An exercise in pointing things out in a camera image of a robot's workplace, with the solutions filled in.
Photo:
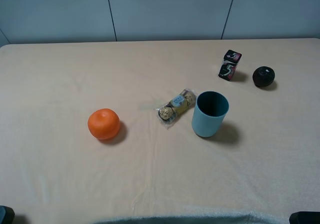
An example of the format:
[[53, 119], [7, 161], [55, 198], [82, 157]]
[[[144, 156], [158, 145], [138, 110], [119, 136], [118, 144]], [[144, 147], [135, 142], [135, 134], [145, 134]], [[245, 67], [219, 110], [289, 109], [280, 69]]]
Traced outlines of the black gum box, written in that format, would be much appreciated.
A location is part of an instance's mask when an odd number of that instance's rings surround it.
[[222, 79], [230, 81], [238, 66], [238, 63], [242, 57], [241, 53], [235, 52], [233, 50], [228, 50], [223, 57], [222, 65], [218, 76]]

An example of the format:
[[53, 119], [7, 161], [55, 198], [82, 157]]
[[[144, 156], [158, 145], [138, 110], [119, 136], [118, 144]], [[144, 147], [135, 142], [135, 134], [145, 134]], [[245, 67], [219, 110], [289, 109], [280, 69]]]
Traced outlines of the light blue cup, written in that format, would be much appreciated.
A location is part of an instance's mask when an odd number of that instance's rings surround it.
[[219, 130], [227, 112], [227, 98], [215, 91], [198, 95], [192, 117], [192, 129], [200, 137], [211, 137]]

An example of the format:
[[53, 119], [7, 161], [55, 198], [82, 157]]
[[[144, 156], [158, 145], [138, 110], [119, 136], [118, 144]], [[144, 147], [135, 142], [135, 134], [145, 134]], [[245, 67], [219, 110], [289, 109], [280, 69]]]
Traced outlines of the chocolate balls clear packet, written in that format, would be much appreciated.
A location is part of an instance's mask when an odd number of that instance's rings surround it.
[[170, 101], [155, 108], [156, 116], [166, 128], [171, 128], [180, 117], [196, 104], [197, 93], [189, 88], [184, 89]]

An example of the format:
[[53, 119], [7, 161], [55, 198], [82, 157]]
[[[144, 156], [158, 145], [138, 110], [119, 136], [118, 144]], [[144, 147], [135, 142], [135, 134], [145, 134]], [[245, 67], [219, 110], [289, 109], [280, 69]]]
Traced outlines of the orange fruit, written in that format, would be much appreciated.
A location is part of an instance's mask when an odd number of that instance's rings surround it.
[[88, 129], [99, 140], [114, 138], [120, 130], [120, 119], [111, 109], [96, 110], [88, 119]]

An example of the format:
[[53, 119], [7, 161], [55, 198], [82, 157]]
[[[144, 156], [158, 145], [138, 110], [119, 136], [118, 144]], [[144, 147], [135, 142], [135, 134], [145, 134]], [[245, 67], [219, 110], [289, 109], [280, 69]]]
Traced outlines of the black ball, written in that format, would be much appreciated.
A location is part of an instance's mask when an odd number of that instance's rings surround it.
[[275, 72], [272, 68], [267, 66], [261, 66], [257, 68], [253, 75], [252, 80], [255, 86], [263, 88], [273, 83], [275, 79]]

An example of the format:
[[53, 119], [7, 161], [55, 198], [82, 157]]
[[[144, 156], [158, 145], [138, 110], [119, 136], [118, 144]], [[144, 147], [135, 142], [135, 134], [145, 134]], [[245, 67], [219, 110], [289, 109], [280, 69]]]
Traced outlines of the black object bottom right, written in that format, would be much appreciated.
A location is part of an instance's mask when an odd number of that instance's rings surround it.
[[320, 224], [320, 212], [299, 211], [289, 217], [290, 224]]

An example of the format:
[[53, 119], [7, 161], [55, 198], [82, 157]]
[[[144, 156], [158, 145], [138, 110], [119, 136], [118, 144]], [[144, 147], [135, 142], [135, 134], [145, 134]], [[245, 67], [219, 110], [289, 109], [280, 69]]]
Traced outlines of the black object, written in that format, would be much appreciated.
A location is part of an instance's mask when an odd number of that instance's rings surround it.
[[320, 224], [320, 212], [299, 211], [289, 217], [290, 224]]
[[0, 224], [12, 224], [15, 212], [8, 206], [0, 206]]

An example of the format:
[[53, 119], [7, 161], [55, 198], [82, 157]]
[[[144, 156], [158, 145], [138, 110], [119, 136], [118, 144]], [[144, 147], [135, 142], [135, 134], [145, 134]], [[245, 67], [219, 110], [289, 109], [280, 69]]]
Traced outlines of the black object bottom left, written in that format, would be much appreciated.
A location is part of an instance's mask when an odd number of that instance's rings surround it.
[[0, 224], [12, 224], [15, 212], [8, 206], [0, 206]]

